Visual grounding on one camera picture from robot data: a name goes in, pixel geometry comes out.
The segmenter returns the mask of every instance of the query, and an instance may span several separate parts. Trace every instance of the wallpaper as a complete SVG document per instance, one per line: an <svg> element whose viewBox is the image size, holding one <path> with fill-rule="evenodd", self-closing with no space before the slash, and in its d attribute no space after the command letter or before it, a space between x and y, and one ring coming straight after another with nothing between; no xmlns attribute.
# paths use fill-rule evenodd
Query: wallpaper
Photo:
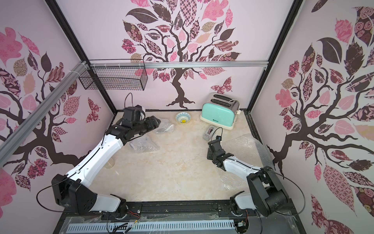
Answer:
<svg viewBox="0 0 374 234"><path fill-rule="evenodd" d="M373 24L373 2L307 1L252 111L307 233L373 232Z"/></svg>
<svg viewBox="0 0 374 234"><path fill-rule="evenodd" d="M20 0L4 7L7 13L0 16L1 142L17 130L79 62L44 1ZM38 18L25 24L35 13ZM2 231L54 230L61 214L41 208L36 193L51 185L57 173L65 174L84 159L112 117L98 91L86 91L79 81L74 81L0 168ZM52 190L42 192L39 198L44 206L62 210L55 204Z"/></svg>

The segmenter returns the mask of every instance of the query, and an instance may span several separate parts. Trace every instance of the bowl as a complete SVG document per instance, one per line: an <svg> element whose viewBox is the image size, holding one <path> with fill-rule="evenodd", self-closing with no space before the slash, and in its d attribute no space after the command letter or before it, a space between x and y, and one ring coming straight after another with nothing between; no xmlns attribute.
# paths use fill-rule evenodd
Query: bowl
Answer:
<svg viewBox="0 0 374 234"><path fill-rule="evenodd" d="M178 123L180 124L186 124L191 120L191 115L187 112L179 112L177 116L175 117Z"/></svg>

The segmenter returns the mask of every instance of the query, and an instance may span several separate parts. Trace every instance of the wire basket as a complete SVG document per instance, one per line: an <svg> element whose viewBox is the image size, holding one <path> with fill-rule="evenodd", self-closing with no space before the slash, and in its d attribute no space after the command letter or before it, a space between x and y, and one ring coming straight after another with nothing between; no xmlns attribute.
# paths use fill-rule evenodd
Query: wire basket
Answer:
<svg viewBox="0 0 374 234"><path fill-rule="evenodd" d="M98 89L90 75L94 72L105 89L144 90L148 80L144 60L131 60L131 62L136 65L131 65L131 63L91 64L88 70L81 74L79 80L85 89Z"/></svg>

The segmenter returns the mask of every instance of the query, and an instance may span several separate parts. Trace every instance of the toaster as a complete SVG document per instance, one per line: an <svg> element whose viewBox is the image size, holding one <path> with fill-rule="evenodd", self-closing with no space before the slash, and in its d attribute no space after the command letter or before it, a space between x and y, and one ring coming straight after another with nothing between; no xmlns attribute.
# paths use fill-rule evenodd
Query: toaster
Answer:
<svg viewBox="0 0 374 234"><path fill-rule="evenodd" d="M240 113L239 108L240 103L237 100L214 92L209 94L208 101L203 105L200 119L214 126L231 130L234 128L235 115Z"/></svg>

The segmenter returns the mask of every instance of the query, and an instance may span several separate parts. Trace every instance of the butterfly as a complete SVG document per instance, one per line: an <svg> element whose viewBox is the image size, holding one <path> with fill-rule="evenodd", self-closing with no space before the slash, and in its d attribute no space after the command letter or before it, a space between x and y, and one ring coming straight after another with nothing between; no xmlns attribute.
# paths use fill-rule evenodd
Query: butterfly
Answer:
<svg viewBox="0 0 374 234"><path fill-rule="evenodd" d="M219 94L224 94L225 90L232 92L231 88L232 88L232 86L231 86L231 76L225 80L225 82L223 83L223 86L213 85L211 87L211 89L213 89L214 91L217 91L217 93L219 93Z"/></svg>
<svg viewBox="0 0 374 234"><path fill-rule="evenodd" d="M88 98L88 105L91 108L91 113L87 116L86 123L99 120L99 115L96 112L99 112L101 107L95 104L90 98Z"/></svg>

